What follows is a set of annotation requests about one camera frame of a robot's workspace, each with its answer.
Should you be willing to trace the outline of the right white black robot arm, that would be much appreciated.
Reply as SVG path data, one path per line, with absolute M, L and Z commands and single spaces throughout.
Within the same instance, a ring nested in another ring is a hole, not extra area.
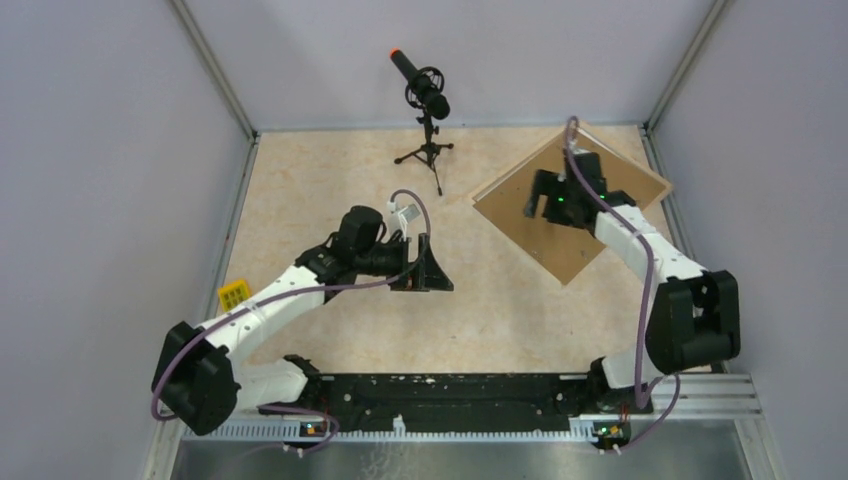
M 539 169 L 524 207 L 549 223 L 587 231 L 643 282 L 637 340 L 595 363 L 589 404 L 612 412 L 627 388 L 727 361 L 741 352 L 739 286 L 726 270 L 710 271 L 687 257 L 647 220 L 623 190 L 610 190 L 600 157 L 568 153 L 561 172 Z

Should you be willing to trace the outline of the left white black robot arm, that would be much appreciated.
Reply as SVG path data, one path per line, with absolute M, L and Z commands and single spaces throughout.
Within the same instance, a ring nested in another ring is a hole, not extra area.
M 388 219 L 371 207 L 352 207 L 337 231 L 301 253 L 263 290 L 198 326 L 172 327 L 151 384 L 152 416 L 178 419 L 205 435 L 234 412 L 266 404 L 308 413 L 319 404 L 321 388 L 306 367 L 288 359 L 271 367 L 247 365 L 266 340 L 345 291 L 453 291 L 432 253 L 423 203 L 389 206 Z

